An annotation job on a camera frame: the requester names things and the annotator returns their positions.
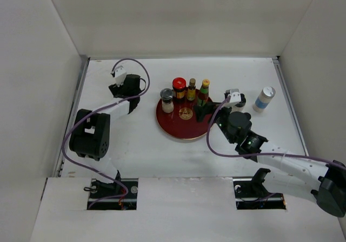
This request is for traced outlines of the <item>green red sauce bottle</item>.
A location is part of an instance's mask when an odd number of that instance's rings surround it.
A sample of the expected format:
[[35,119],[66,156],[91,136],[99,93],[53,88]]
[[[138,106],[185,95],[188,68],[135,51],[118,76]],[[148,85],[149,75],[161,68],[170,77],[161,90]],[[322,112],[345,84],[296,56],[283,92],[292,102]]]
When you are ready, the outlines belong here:
[[198,106],[204,106],[208,102],[209,85],[210,85],[210,81],[208,79],[204,79],[202,81],[202,85],[201,85],[201,88],[199,89],[198,96],[197,96],[196,104]]

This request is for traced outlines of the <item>small yellow label bottle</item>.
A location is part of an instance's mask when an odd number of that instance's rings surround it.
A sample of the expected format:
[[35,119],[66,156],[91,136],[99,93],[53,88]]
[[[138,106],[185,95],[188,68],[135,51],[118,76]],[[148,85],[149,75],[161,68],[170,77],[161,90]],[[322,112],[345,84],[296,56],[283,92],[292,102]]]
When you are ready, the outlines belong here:
[[196,80],[191,78],[189,80],[188,90],[187,90],[187,100],[194,101],[196,96]]

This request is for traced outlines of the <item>grey cap salt grinder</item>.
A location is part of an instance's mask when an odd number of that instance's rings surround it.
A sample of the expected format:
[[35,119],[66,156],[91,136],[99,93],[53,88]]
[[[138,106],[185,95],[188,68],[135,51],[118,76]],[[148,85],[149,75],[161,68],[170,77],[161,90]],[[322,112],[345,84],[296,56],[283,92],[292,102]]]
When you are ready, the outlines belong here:
[[161,90],[160,97],[161,97],[161,101],[162,101],[162,110],[168,114],[173,112],[173,110],[174,110],[174,104],[173,104],[174,92],[169,88],[165,88],[165,89]]

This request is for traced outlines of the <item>small black cap jar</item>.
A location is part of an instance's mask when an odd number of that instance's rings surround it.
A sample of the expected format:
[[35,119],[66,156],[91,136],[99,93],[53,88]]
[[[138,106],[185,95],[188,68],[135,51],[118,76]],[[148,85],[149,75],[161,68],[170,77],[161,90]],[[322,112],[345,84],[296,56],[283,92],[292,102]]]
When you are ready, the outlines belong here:
[[236,111],[241,112],[244,109],[245,104],[246,104],[245,95],[243,93],[241,93],[241,101],[235,105]]

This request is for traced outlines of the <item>red lid dark jar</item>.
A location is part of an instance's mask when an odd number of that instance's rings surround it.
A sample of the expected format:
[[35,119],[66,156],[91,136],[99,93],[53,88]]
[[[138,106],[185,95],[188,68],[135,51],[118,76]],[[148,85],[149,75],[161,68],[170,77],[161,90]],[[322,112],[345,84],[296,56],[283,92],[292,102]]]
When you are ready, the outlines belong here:
[[174,100],[181,103],[185,100],[186,80],[182,77],[176,77],[172,81]]

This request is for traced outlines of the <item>white blue label shaker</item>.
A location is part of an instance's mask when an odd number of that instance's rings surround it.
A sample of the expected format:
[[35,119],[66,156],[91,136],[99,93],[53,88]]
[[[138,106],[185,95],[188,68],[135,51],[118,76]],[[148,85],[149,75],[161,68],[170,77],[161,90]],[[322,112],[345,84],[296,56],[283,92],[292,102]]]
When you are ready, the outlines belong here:
[[264,87],[258,95],[255,103],[252,105],[254,111],[261,113],[266,109],[268,104],[276,94],[275,88],[271,86]]

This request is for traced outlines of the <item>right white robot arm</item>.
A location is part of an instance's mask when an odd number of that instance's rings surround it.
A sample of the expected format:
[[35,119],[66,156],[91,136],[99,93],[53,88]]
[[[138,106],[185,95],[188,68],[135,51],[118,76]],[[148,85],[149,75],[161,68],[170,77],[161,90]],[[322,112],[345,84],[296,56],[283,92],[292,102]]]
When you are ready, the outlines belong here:
[[228,143],[236,146],[234,158],[245,158],[281,171],[275,174],[266,168],[259,169],[250,184],[254,195],[288,193],[315,203],[330,215],[345,217],[345,164],[290,154],[270,144],[267,138],[251,130],[249,113],[233,112],[224,103],[195,105],[194,112],[198,122],[211,115],[209,126],[216,124]]

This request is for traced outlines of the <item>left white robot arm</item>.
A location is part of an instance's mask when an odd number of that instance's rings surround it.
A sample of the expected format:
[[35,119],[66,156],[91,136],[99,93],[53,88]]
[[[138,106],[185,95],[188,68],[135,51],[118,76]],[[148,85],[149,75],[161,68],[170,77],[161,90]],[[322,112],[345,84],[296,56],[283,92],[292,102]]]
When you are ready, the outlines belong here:
[[140,102],[139,94],[143,91],[141,83],[145,80],[136,74],[116,77],[116,82],[108,86],[112,99],[105,105],[118,101],[120,104],[95,113],[73,130],[69,149],[83,158],[89,167],[107,169],[111,124],[136,109]]

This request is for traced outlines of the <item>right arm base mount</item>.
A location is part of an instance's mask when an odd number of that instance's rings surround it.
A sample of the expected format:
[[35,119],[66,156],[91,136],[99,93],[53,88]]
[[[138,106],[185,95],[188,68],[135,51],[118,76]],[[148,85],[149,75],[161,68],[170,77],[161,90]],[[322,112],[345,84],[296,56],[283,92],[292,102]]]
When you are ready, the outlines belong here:
[[263,183],[270,173],[260,168],[252,177],[233,178],[235,204],[238,210],[285,210],[283,194],[268,192]]

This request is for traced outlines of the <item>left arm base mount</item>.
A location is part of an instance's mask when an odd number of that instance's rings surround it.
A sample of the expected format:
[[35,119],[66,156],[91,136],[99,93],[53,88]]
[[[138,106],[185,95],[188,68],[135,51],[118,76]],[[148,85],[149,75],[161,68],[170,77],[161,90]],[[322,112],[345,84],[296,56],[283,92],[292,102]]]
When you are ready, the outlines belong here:
[[92,179],[89,187],[84,187],[83,191],[89,193],[87,202],[88,210],[97,211],[129,211],[137,209],[138,179],[122,179],[122,184],[126,190],[116,183],[104,183]]

